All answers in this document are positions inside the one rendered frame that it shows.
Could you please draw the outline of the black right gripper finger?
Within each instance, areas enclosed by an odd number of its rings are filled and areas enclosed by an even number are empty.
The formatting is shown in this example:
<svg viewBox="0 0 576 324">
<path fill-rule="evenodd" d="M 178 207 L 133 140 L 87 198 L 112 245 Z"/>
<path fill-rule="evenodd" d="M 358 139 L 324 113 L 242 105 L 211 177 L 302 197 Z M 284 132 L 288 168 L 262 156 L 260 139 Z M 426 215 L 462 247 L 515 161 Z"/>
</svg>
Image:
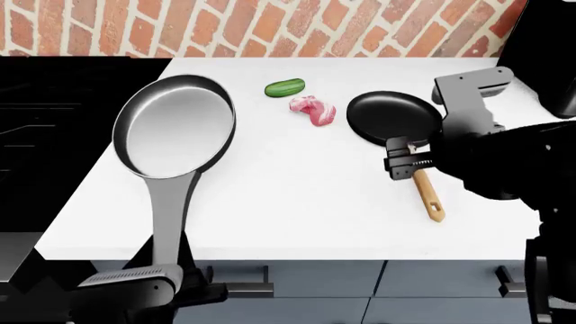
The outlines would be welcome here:
<svg viewBox="0 0 576 324">
<path fill-rule="evenodd" d="M 386 140 L 387 158 L 397 158 L 417 153 L 418 148 L 425 147 L 427 139 L 410 139 L 409 137 L 393 137 Z"/>
<path fill-rule="evenodd" d="M 413 177 L 419 169 L 434 167 L 431 159 L 424 157 L 392 157 L 384 159 L 384 169 L 391 180 L 405 180 Z"/>
</svg>

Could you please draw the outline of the black pan with wooden handle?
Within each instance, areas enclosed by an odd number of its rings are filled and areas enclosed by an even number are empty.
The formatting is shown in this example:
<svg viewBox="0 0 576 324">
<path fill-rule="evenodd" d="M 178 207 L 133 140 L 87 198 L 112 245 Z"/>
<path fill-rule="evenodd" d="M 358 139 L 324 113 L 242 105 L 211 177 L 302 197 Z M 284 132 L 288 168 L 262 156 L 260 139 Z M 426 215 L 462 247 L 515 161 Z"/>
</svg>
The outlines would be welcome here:
<svg viewBox="0 0 576 324">
<path fill-rule="evenodd" d="M 346 120 L 352 131 L 368 142 L 385 148 L 386 140 L 409 137 L 428 140 L 441 126 L 442 116 L 428 102 L 410 94 L 394 91 L 373 91 L 352 99 L 346 108 Z M 414 153 L 402 157 L 431 159 L 430 153 Z M 428 217 L 440 222 L 446 215 L 433 185 L 424 169 L 411 177 Z"/>
</svg>

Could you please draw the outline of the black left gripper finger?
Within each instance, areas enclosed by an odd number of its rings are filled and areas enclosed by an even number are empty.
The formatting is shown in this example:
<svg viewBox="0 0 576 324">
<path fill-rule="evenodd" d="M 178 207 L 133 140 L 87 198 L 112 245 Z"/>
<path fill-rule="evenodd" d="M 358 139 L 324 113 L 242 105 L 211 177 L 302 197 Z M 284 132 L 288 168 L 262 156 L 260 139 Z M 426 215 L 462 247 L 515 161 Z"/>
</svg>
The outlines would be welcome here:
<svg viewBox="0 0 576 324">
<path fill-rule="evenodd" d="M 125 269 L 133 269 L 153 264 L 153 237 L 150 236 L 133 258 L 125 264 Z"/>
<path fill-rule="evenodd" d="M 193 254 L 190 249 L 190 244 L 185 231 L 181 231 L 179 250 L 178 250 L 178 264 L 183 269 L 195 269 Z"/>
</svg>

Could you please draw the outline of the silver frying pan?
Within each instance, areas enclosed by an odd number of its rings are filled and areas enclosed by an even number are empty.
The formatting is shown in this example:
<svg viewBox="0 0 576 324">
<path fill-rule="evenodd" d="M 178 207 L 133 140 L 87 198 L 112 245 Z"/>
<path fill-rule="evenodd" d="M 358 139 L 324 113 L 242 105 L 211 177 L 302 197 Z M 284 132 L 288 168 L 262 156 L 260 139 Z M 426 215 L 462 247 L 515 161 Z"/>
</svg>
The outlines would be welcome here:
<svg viewBox="0 0 576 324">
<path fill-rule="evenodd" d="M 230 147 L 236 121 L 228 92 L 197 75 L 146 85 L 119 112 L 112 144 L 148 188 L 153 264 L 176 264 L 194 188 Z"/>
</svg>

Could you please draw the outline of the raw pink lamb chop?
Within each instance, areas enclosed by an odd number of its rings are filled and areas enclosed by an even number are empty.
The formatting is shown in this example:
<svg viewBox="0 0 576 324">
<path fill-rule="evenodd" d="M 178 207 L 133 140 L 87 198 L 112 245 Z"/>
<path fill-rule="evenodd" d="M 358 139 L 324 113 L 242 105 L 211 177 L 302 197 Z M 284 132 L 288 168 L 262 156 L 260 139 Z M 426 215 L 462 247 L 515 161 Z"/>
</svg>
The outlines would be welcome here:
<svg viewBox="0 0 576 324">
<path fill-rule="evenodd" d="M 333 104 L 317 99 L 315 96 L 294 98 L 289 102 L 289 109 L 294 113 L 306 113 L 310 122 L 317 127 L 331 124 L 337 113 Z"/>
</svg>

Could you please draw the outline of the black countertop appliance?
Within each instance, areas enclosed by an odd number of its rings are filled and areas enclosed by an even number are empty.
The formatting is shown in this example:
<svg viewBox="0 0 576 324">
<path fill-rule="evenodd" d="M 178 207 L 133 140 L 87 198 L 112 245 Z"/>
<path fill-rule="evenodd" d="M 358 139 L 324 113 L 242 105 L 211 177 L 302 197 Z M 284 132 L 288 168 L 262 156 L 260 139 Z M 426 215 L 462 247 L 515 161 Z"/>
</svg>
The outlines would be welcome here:
<svg viewBox="0 0 576 324">
<path fill-rule="evenodd" d="M 556 118 L 576 118 L 576 0 L 527 0 L 498 65 Z"/>
</svg>

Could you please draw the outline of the black stove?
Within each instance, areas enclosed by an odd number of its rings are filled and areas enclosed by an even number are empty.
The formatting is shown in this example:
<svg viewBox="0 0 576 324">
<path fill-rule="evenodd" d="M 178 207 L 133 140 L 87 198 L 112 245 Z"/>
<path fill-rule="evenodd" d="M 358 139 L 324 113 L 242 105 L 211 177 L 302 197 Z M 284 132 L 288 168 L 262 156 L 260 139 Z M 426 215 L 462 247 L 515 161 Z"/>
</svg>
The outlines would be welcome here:
<svg viewBox="0 0 576 324">
<path fill-rule="evenodd" d="M 0 57 L 0 283 L 28 256 L 166 58 Z"/>
</svg>

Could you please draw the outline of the grey cabinet drawer front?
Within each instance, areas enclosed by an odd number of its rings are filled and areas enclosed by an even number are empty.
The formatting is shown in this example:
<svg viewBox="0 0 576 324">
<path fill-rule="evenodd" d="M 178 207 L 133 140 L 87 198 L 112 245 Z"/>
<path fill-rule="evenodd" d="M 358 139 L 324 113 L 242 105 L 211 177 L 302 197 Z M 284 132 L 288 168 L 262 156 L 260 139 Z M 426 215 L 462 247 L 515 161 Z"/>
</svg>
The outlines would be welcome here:
<svg viewBox="0 0 576 324">
<path fill-rule="evenodd" d="M 499 266 L 505 266 L 516 283 L 524 281 L 523 261 L 388 261 L 375 296 L 497 298 Z"/>
<path fill-rule="evenodd" d="M 205 274 L 207 266 L 269 266 L 274 298 L 364 298 L 372 296 L 383 261 L 272 260 L 195 261 Z M 258 282 L 261 275 L 216 282 Z"/>
<path fill-rule="evenodd" d="M 361 324 L 367 298 L 228 299 L 182 308 L 173 324 Z"/>
<path fill-rule="evenodd" d="M 374 298 L 363 324 L 531 324 L 524 299 Z"/>
</svg>

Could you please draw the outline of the green pickle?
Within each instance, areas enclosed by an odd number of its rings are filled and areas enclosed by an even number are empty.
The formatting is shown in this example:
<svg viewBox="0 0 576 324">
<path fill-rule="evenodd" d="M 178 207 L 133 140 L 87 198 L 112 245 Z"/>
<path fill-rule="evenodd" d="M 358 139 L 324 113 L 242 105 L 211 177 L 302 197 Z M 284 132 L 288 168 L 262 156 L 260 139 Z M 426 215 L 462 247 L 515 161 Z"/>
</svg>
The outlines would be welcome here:
<svg viewBox="0 0 576 324">
<path fill-rule="evenodd" d="M 267 85 L 264 94 L 273 98 L 292 96 L 303 91 L 305 86 L 305 81 L 300 78 L 283 80 Z"/>
</svg>

